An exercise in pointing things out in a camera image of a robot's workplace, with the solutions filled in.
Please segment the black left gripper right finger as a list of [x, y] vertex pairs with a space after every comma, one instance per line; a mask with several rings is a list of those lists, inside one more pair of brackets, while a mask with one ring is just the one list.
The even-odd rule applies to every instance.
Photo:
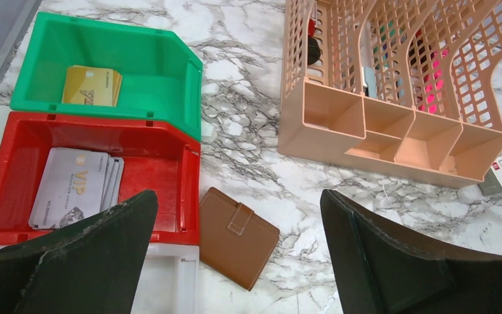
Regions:
[[345, 313], [502, 313], [502, 255], [426, 236], [336, 190], [320, 210]]

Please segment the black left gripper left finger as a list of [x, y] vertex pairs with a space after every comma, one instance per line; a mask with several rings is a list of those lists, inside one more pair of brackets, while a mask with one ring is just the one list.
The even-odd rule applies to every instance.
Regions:
[[48, 234], [0, 249], [0, 313], [129, 313], [156, 215], [144, 190]]

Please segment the white plastic bin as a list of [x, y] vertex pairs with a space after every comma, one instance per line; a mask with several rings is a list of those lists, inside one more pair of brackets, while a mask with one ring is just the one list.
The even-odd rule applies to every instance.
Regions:
[[149, 245], [129, 313], [196, 313], [198, 252], [194, 246]]

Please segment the red plastic bin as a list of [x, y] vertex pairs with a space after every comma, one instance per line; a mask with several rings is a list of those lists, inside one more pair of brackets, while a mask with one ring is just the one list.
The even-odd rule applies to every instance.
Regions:
[[159, 203], [151, 242], [199, 243], [201, 145], [166, 122], [66, 114], [9, 114], [0, 146], [0, 245], [41, 236], [28, 219], [51, 148], [123, 158], [120, 201], [153, 190]]

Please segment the brown leather card holder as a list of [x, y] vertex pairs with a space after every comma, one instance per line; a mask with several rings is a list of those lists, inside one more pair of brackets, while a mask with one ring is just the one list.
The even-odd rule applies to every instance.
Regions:
[[252, 290], [280, 239], [280, 230], [215, 187], [200, 206], [200, 260]]

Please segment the peach plastic file organizer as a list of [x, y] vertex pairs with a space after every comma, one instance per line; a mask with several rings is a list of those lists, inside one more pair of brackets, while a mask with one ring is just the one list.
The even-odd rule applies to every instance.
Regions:
[[[278, 151], [462, 188], [502, 151], [492, 75], [502, 60], [502, 1], [287, 1]], [[320, 59], [307, 65], [307, 26]], [[432, 52], [443, 87], [417, 109]], [[377, 98], [363, 92], [375, 72]]]

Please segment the green plastic bin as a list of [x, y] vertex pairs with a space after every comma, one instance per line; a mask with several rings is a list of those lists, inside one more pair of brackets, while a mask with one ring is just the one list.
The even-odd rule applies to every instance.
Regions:
[[[115, 107], [62, 101], [73, 65], [122, 76]], [[10, 108], [101, 118], [159, 120], [201, 139], [203, 63], [172, 31], [39, 12]]]

